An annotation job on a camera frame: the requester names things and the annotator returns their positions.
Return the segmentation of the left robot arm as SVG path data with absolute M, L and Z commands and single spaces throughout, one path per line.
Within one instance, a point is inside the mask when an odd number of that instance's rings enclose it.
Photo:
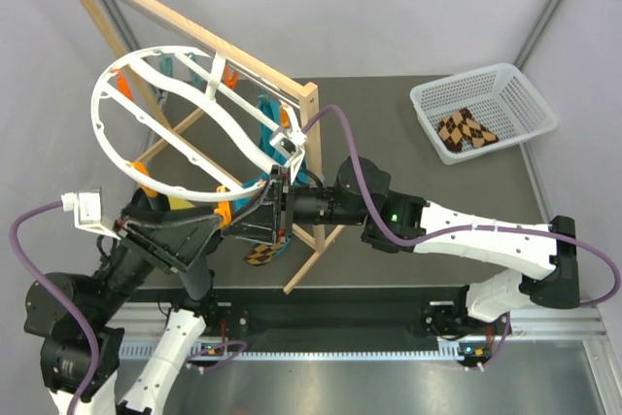
M 151 211 L 129 204 L 113 225 L 117 244 L 92 275 L 36 275 L 24 330 L 44 340 L 40 367 L 60 413 L 162 413 L 197 338 L 221 327 L 206 258 L 222 241 L 222 222 L 208 208 Z M 137 381 L 116 398 L 124 331 L 109 323 L 155 269 L 178 273 L 185 293 Z

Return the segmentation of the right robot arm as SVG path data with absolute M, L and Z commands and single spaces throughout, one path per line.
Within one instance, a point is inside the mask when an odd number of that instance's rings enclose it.
M 531 304 L 579 306 L 573 219 L 557 216 L 545 225 L 496 222 L 391 190 L 390 183 L 390 175 L 366 158 L 342 162 L 330 187 L 292 185 L 273 167 L 223 235 L 273 245 L 290 237 L 294 225 L 359 225 L 362 242 L 388 254 L 444 254 L 502 267 L 484 282 L 463 286 L 453 304 L 425 307 L 426 328 L 438 336 L 477 332 Z

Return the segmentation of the brown argyle sock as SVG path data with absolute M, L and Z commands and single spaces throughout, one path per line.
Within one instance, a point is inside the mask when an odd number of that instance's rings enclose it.
M 245 257 L 245 262 L 251 266 L 263 266 L 281 255 L 287 248 L 288 241 L 280 241 L 273 245 L 255 244 Z
M 480 149 L 500 141 L 500 138 L 477 121 L 467 108 L 462 108 L 442 119 L 436 133 L 445 148 L 454 154 L 463 150 L 464 143 L 468 143 L 473 149 Z

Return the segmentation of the white round clip hanger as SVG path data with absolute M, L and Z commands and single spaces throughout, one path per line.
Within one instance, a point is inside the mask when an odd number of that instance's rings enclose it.
M 306 162 L 307 153 L 307 137 L 296 114 L 298 106 L 282 101 L 280 110 L 286 121 L 281 123 L 271 119 L 257 105 L 224 83 L 226 66 L 227 60 L 219 53 L 210 54 L 195 47 L 182 46 L 146 48 L 114 61 L 97 79 L 90 98 L 94 136 L 106 157 L 140 187 L 157 194 L 203 203 L 251 197 L 263 188 L 262 182 L 244 184 L 238 181 L 183 137 L 183 133 L 199 118 L 208 117 L 241 155 L 263 174 L 280 166 L 291 178 L 295 178 Z M 165 126 L 134 102 L 122 75 L 125 71 L 134 73 L 142 81 L 167 94 L 186 100 L 194 110 L 176 126 Z M 273 156 L 261 149 L 231 112 L 225 109 L 220 103 L 222 97 L 269 131 L 268 146 L 274 150 Z M 138 161 L 122 156 L 108 136 L 102 116 L 103 108 L 113 104 L 154 133 L 160 145 L 176 150 L 190 165 L 211 177 L 219 186 L 205 191 L 167 184 L 150 175 L 146 169 L 141 169 Z

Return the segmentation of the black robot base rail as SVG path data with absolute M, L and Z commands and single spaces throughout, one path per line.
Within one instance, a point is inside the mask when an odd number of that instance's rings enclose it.
M 487 338 L 503 324 L 467 316 L 461 287 L 216 288 L 208 332 L 251 352 L 433 350 L 439 337 Z

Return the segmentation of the orange clothespin front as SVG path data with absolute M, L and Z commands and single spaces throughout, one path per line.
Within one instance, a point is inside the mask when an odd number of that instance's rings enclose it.
M 221 219 L 220 229 L 227 227 L 233 217 L 233 211 L 229 201 L 222 201 L 218 203 L 218 206 L 214 209 L 214 213 L 219 215 Z

